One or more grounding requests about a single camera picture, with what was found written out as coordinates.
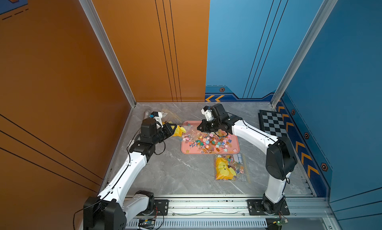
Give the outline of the right aluminium corner post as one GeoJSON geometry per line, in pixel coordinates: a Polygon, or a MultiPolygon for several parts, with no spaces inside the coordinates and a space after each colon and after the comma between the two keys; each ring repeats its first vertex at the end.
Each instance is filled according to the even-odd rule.
{"type": "Polygon", "coordinates": [[[337,2],[338,0],[323,0],[299,48],[297,49],[290,65],[288,66],[283,78],[281,79],[270,101],[270,104],[273,108],[275,108],[278,102],[281,100],[282,95],[284,94],[290,82],[292,81],[294,75],[296,74],[302,61],[309,52],[311,46],[316,40],[318,34],[320,33],[321,29],[326,23],[337,2]]]}

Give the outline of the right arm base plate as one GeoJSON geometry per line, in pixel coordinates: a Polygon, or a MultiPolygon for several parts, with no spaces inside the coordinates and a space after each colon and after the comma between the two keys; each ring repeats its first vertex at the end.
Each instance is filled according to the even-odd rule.
{"type": "Polygon", "coordinates": [[[250,216],[289,216],[290,211],[285,199],[274,204],[269,200],[249,199],[247,207],[250,216]]]}

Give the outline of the right green circuit board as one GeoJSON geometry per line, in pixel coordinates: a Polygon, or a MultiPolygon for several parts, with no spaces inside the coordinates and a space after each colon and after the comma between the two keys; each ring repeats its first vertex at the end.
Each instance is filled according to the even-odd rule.
{"type": "Polygon", "coordinates": [[[283,225],[288,224],[288,220],[274,220],[268,223],[269,230],[281,230],[283,225]]]}

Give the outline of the black white chessboard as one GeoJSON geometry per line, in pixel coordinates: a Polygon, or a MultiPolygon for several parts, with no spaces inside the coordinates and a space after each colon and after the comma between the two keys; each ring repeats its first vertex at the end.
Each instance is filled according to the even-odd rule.
{"type": "Polygon", "coordinates": [[[258,116],[260,130],[277,137],[287,136],[286,124],[281,113],[260,110],[258,116]]]}

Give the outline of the pink plastic tray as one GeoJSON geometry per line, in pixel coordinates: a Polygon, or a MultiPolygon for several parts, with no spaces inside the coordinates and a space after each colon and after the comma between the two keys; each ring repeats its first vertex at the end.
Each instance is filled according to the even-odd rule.
{"type": "Polygon", "coordinates": [[[198,130],[201,121],[185,121],[182,127],[181,151],[184,154],[236,154],[240,153],[238,137],[218,130],[204,133],[198,130]]]}

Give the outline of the silver microphone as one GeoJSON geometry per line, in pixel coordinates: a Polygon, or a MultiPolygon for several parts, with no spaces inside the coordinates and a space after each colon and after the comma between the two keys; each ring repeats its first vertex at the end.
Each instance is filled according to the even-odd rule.
{"type": "Polygon", "coordinates": [[[144,116],[143,116],[143,119],[147,119],[150,117],[150,114],[151,114],[151,111],[150,110],[145,110],[144,111],[144,116]]]}

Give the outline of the yellow duck ziploc bag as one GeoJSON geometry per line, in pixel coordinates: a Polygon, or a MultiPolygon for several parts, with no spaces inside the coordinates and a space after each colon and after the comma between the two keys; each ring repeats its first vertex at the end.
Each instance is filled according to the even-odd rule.
{"type": "Polygon", "coordinates": [[[218,154],[214,157],[215,180],[250,183],[245,155],[218,154]]]}
{"type": "Polygon", "coordinates": [[[174,132],[173,136],[182,137],[186,132],[187,132],[187,130],[183,126],[177,126],[175,128],[175,132],[174,132]]]}
{"type": "Polygon", "coordinates": [[[183,121],[182,119],[174,112],[167,110],[167,109],[162,109],[162,122],[163,123],[171,123],[171,124],[182,124],[183,121]]]}

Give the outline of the aluminium corner post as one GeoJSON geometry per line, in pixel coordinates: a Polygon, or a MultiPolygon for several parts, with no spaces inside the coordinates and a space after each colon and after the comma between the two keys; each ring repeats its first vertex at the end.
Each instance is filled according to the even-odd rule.
{"type": "Polygon", "coordinates": [[[132,108],[136,100],[92,0],[79,0],[98,42],[132,108]]]}
{"type": "Polygon", "coordinates": [[[316,40],[318,34],[320,33],[321,29],[326,23],[337,2],[338,0],[323,0],[299,48],[297,49],[290,65],[288,66],[283,78],[281,79],[270,101],[270,104],[273,108],[275,108],[278,102],[281,100],[282,95],[284,94],[290,82],[292,81],[294,75],[296,74],[302,61],[309,52],[311,46],[316,40]]]}

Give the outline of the green circuit board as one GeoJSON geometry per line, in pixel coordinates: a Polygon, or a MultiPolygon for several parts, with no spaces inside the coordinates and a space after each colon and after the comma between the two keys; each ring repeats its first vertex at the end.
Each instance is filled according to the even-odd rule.
{"type": "Polygon", "coordinates": [[[269,230],[281,230],[283,225],[288,224],[288,220],[274,220],[268,223],[269,230]]]}
{"type": "Polygon", "coordinates": [[[155,219],[139,219],[137,227],[139,230],[153,230],[155,224],[155,219]]]}

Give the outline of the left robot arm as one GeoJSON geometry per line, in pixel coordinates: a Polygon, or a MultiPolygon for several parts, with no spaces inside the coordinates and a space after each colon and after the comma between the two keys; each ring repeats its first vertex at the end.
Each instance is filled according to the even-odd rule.
{"type": "Polygon", "coordinates": [[[154,212],[152,192],[138,191],[128,202],[125,198],[139,172],[155,154],[156,145],[173,136],[176,129],[176,124],[163,124],[159,117],[142,121],[118,173],[97,197],[89,197],[84,203],[81,211],[85,230],[124,230],[134,217],[154,212]]]}

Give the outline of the aluminium front rail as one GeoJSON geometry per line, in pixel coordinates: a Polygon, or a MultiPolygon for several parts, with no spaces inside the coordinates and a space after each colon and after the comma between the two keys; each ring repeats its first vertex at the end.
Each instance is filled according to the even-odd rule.
{"type": "MultiPolygon", "coordinates": [[[[247,200],[260,199],[260,195],[160,195],[155,199],[168,199],[169,210],[166,217],[196,218],[240,218],[277,217],[250,216],[247,200]]],[[[332,218],[334,213],[324,198],[287,196],[290,215],[287,218],[332,218]]]]}

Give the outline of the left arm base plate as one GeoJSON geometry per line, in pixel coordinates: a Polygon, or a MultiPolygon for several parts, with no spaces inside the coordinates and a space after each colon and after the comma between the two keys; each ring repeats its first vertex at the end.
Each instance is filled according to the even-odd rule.
{"type": "Polygon", "coordinates": [[[138,214],[138,216],[157,216],[158,214],[168,215],[169,210],[169,200],[168,199],[155,199],[154,205],[151,210],[145,210],[138,214]]]}

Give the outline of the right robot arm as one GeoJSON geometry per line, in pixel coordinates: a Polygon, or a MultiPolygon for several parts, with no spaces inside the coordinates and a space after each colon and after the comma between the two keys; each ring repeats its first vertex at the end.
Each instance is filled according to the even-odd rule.
{"type": "Polygon", "coordinates": [[[197,129],[204,133],[225,131],[241,137],[266,155],[266,170],[269,174],[268,186],[263,195],[260,211],[274,215],[287,210],[285,188],[290,184],[290,175],[297,165],[294,148],[287,136],[277,137],[248,124],[242,117],[229,114],[222,104],[204,106],[204,115],[197,129]]]}

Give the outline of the left green circuit board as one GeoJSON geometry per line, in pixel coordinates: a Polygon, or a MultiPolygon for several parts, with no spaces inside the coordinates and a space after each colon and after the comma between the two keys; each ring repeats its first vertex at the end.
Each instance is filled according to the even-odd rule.
{"type": "Polygon", "coordinates": [[[153,230],[155,224],[155,219],[139,219],[137,227],[139,230],[153,230]]]}

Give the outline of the left aluminium corner post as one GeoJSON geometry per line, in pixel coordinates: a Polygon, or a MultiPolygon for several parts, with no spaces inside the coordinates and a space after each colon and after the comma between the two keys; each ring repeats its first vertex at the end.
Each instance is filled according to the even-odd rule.
{"type": "Polygon", "coordinates": [[[98,42],[132,108],[136,100],[92,0],[79,0],[98,42]]]}

